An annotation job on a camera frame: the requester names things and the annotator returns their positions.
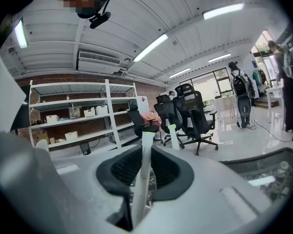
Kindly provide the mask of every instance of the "brick wall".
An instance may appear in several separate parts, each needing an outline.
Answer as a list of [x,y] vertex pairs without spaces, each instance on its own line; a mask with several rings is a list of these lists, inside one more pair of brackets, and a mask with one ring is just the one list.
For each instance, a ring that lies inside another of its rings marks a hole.
[[[36,77],[30,77],[30,78],[23,78],[19,79],[16,82],[19,84],[20,87],[29,85],[30,80],[33,80],[33,84],[42,84],[42,83],[53,83],[53,82],[105,82],[104,77],[96,77],[96,76],[89,76],[89,75],[45,75],[45,76],[36,76]],[[110,83],[116,83],[116,84],[125,84],[125,85],[132,85],[133,81],[125,80],[121,78],[109,78]],[[165,92],[165,88],[157,87],[154,85],[144,84],[140,82],[135,82],[137,95],[139,96],[146,96],[148,99],[149,107],[153,109],[153,105],[156,104],[156,97],[162,93]],[[99,98],[100,94],[91,93],[91,94],[70,94],[70,99],[77,99],[77,98]],[[122,93],[111,93],[112,97],[123,97],[126,96],[126,94]],[[56,96],[47,96],[42,97],[42,100],[45,101],[55,101],[55,100],[65,100],[66,95],[56,95]],[[32,91],[32,94],[30,96],[30,103],[34,104],[38,102],[38,94],[35,91]],[[128,105],[127,103],[124,104],[114,104],[113,110],[114,112],[117,112],[122,109],[127,109]],[[86,108],[81,108],[81,117],[83,117],[83,110]],[[41,113],[40,117],[41,120],[44,120],[46,115],[55,115],[57,114],[59,117],[69,117],[68,110],[56,110],[56,111],[49,111],[45,113]],[[35,120],[39,119],[39,112],[37,110],[33,110],[31,113],[30,121],[34,122]],[[120,124],[126,124],[130,122],[130,118],[127,114],[125,115],[119,115],[115,116],[115,122],[116,125]],[[105,121],[103,118],[101,119],[95,119],[95,120],[89,120],[85,122],[79,122],[74,124],[68,124],[68,125],[61,125],[57,127],[50,127],[46,128],[45,130],[48,132],[48,136],[54,137],[55,139],[58,138],[64,138],[64,134],[72,131],[78,131],[79,135],[92,133],[95,131],[103,130],[105,129]],[[32,131],[34,141],[38,142],[38,135],[40,134],[40,130],[36,129]],[[29,133],[27,129],[21,129],[19,130],[19,136],[25,137],[30,141]]]

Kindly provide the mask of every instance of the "white table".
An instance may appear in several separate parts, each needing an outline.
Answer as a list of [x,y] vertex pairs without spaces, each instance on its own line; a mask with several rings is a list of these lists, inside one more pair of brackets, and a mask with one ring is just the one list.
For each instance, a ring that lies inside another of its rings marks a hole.
[[235,115],[234,108],[235,108],[235,96],[226,96],[215,99],[213,104],[217,110],[218,118],[221,118],[221,112],[226,111],[229,109],[230,117],[233,118]]
[[283,92],[282,92],[283,86],[278,86],[274,88],[266,89],[267,92],[267,100],[268,100],[268,122],[271,123],[272,121],[272,102],[270,98],[271,93],[280,92],[281,94],[281,107],[282,107],[282,118],[281,118],[281,126],[283,128],[284,126],[284,99],[283,99]]

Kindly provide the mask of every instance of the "black office chair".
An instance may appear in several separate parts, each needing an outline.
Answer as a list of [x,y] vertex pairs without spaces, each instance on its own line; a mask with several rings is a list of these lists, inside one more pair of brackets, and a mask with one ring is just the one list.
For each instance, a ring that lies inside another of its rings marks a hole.
[[[134,124],[133,128],[134,128],[136,136],[138,137],[142,137],[142,132],[156,133],[160,129],[160,126],[152,125],[152,121],[155,119],[150,119],[148,120],[149,123],[144,123],[139,113],[138,106],[135,104],[130,105],[130,110],[128,111],[128,115]],[[161,139],[153,138],[153,140],[160,141],[161,143],[163,143],[161,131],[160,131],[160,136],[161,136]]]
[[[215,145],[215,150],[218,150],[218,144],[211,142],[212,134],[206,137],[201,137],[201,134],[206,134],[209,130],[215,129],[215,114],[212,120],[206,120],[203,111],[203,100],[199,91],[194,91],[190,84],[183,84],[176,89],[177,97],[173,99],[175,107],[178,109],[182,116],[182,129],[188,137],[192,138],[191,141],[183,143],[183,145],[198,142],[196,155],[199,155],[201,142]],[[188,118],[191,118],[192,126],[188,127]]]
[[[166,143],[171,140],[169,128],[167,126],[167,120],[169,121],[169,124],[175,124],[176,128],[175,131],[180,130],[181,128],[181,122],[178,118],[176,108],[174,106],[173,101],[169,98],[168,95],[162,95],[156,97],[157,104],[154,105],[154,109],[158,113],[158,116],[161,118],[161,128],[167,135],[165,136],[165,142],[164,146],[166,146]],[[177,139],[179,140],[180,144],[182,144],[182,141],[179,137],[181,136],[187,136],[187,135],[181,135],[177,134]]]

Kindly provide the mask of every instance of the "white storage box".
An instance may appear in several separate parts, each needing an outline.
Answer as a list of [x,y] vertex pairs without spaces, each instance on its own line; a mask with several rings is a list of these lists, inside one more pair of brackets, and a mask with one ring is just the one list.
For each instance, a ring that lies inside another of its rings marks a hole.
[[96,113],[97,113],[97,115],[107,115],[108,114],[107,105],[97,106]]
[[90,116],[95,116],[96,115],[96,111],[93,109],[90,110],[84,110],[84,116],[85,117],[90,117]]
[[67,134],[65,134],[65,138],[66,138],[66,140],[77,139],[78,133],[77,133],[77,131],[67,133]]
[[57,115],[47,115],[46,119],[47,119],[47,123],[52,124],[52,123],[57,123],[59,120],[59,117]]

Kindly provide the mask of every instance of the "pipe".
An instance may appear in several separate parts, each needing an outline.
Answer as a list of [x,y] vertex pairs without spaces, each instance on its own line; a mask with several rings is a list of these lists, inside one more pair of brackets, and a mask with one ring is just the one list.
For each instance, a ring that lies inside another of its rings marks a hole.
[[[27,71],[22,71],[22,72],[16,72],[13,74],[13,78],[15,80],[17,79],[22,79],[22,78],[28,78],[28,77],[33,77],[33,76],[41,76],[41,75],[54,75],[54,69],[44,69],[43,71],[41,70],[27,70]],[[57,71],[56,74],[83,74],[83,75],[91,75],[91,76],[102,76],[102,77],[112,77],[112,78],[120,78],[119,76],[114,76],[114,75],[108,75],[108,74],[100,74],[100,73],[92,73],[92,72],[84,72],[84,71],[78,71],[78,70],[60,70]],[[123,79],[127,80],[133,80],[133,81],[138,81],[146,84],[151,84],[155,85],[158,87],[168,87],[167,84],[153,81],[147,78],[142,78],[139,76],[134,76],[134,75],[125,75],[122,77]]]

